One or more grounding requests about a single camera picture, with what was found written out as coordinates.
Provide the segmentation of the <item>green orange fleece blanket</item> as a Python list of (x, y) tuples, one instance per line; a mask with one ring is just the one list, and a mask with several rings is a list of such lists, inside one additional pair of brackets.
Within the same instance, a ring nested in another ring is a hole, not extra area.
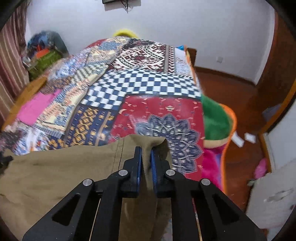
[(226, 193), (226, 152), (237, 128), (237, 117), (230, 107), (205, 95), (201, 103), (205, 129), (201, 177), (208, 178)]

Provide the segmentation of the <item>colourful patchwork bed sheet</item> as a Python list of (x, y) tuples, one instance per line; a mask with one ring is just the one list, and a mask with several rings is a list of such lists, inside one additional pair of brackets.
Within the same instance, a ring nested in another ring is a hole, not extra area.
[(114, 37), (62, 58), (44, 72), (38, 91), (61, 92), (32, 126), (17, 118), (7, 125), (1, 150), (25, 155), (103, 146), (131, 134), (162, 137), (172, 168), (200, 180), (205, 131), (191, 55), (185, 46)]

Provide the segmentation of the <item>yellow pillow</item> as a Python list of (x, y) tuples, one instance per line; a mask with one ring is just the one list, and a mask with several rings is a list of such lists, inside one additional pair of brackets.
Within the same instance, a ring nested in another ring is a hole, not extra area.
[(117, 30), (114, 34), (114, 37), (129, 37), (129, 38), (136, 38), (138, 39), (138, 35), (136, 33), (134, 33), (133, 31), (129, 30), (129, 29), (119, 29)]

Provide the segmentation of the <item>pink slipper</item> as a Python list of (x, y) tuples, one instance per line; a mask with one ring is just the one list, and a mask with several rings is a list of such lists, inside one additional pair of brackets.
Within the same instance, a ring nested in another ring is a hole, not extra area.
[(263, 158), (260, 160), (259, 164), (256, 166), (254, 170), (254, 179), (257, 180), (262, 178), (267, 173), (267, 160)]

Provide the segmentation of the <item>white cabinet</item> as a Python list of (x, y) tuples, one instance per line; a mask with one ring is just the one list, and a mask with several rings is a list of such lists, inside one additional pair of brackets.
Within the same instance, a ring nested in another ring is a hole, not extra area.
[(259, 228), (275, 233), (295, 207), (295, 100), (263, 140), (271, 171), (255, 181), (246, 214)]

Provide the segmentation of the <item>wall socket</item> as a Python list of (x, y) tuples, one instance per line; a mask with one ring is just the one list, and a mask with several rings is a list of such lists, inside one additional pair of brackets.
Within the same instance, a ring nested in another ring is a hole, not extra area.
[(223, 61), (223, 57), (218, 56), (218, 57), (216, 58), (216, 62), (218, 62), (218, 63), (222, 63), (222, 61)]

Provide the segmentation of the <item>striped maroon curtain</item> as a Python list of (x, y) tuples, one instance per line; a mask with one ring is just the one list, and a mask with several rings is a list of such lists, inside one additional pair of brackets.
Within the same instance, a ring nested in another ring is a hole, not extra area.
[(22, 62), (29, 3), (21, 1), (1, 29), (1, 125), (29, 83), (29, 74)]

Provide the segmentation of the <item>folded pink garment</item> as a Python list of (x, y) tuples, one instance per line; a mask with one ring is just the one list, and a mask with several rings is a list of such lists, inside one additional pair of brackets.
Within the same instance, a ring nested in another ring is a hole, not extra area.
[(43, 94), (38, 92), (31, 100), (26, 102), (18, 112), (16, 118), (22, 123), (32, 126), (39, 115), (45, 108), (57, 97), (61, 89), (57, 89), (54, 93)]

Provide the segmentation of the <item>wooden door frame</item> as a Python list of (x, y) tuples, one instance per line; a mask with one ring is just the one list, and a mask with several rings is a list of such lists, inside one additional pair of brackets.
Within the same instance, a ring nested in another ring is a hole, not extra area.
[(256, 92), (248, 102), (254, 111), (253, 131), (258, 133), (266, 124), (263, 112), (284, 101), (295, 81), (295, 37), (284, 19), (275, 14), (271, 50)]

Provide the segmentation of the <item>olive khaki pants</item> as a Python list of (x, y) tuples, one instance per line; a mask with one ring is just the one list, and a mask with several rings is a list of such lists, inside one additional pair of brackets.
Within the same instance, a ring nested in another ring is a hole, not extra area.
[(104, 146), (73, 146), (59, 150), (14, 156), (1, 170), (1, 218), (17, 240), (21, 240), (42, 216), (84, 179), (107, 178), (120, 170), (125, 160), (142, 148), (144, 172), (137, 199), (124, 199), (120, 240), (161, 240), (171, 217), (171, 203), (153, 191), (150, 155), (171, 159), (162, 137), (128, 135)]

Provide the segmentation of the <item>white paper piece on floor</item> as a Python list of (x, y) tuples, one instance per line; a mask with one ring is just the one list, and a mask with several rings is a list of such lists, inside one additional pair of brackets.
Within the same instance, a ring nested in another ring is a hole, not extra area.
[(244, 145), (244, 140), (238, 135), (238, 133), (236, 131), (233, 133), (231, 140), (239, 148), (243, 147), (243, 145)]

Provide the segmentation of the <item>pile of clothes and bags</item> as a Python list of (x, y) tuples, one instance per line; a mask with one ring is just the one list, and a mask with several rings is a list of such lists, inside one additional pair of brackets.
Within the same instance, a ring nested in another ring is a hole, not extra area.
[(41, 31), (31, 37), (22, 54), (22, 62), (33, 81), (61, 58), (69, 56), (59, 33)]

